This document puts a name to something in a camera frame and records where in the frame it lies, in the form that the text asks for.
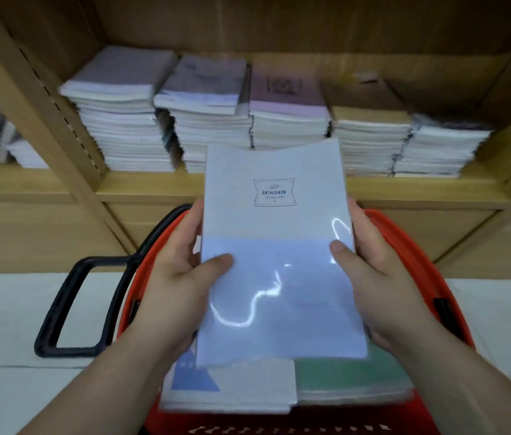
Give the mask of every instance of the red shopping basket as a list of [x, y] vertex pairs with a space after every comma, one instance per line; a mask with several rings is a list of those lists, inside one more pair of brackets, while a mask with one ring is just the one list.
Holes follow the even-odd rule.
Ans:
[[[190, 205], [174, 209], [149, 234], [132, 256], [91, 257], [79, 261], [62, 285], [34, 344], [40, 357], [95, 357], [111, 344], [121, 301], [127, 293], [117, 336], [126, 330], [136, 315], [150, 273], [159, 251], [189, 210]], [[381, 212], [369, 209], [366, 214], [385, 240], [395, 249], [415, 280], [431, 312], [449, 331], [474, 347], [459, 307], [433, 263], [398, 226]], [[93, 347], [58, 348], [56, 343], [72, 301], [88, 272], [96, 266], [127, 266], [114, 293], [100, 341]], [[215, 434], [437, 434], [433, 419], [416, 395], [403, 404], [373, 406], [295, 407], [289, 415], [218, 415], [171, 414], [153, 405], [145, 429], [151, 435]]]

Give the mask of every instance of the shelf board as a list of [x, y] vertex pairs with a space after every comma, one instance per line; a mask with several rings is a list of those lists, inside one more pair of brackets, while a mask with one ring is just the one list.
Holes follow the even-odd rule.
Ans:
[[[376, 208], [504, 209], [511, 204], [499, 183], [477, 162], [458, 179], [347, 177], [348, 192]], [[97, 195], [104, 202], [182, 204], [203, 194], [203, 174], [110, 171]]]
[[72, 203], [74, 199], [49, 169], [0, 165], [0, 201]]

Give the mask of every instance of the forearm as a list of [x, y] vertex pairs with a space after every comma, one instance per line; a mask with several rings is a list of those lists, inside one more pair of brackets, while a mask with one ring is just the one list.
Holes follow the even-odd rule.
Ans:
[[511, 381], [438, 322], [393, 352], [443, 435], [511, 433]]
[[128, 435], [142, 426], [176, 355], [127, 329], [19, 435]]

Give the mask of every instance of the green notebook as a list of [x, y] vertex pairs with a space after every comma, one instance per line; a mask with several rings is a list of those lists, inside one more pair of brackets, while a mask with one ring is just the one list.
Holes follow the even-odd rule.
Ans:
[[367, 359], [298, 359], [295, 361], [301, 404], [377, 404], [411, 398], [413, 383], [388, 352], [369, 343]]

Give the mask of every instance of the purple notebook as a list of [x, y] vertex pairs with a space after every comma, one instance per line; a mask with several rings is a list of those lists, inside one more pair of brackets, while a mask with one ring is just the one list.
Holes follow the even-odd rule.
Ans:
[[266, 73], [254, 69], [250, 111], [328, 118], [318, 80], [310, 75]]

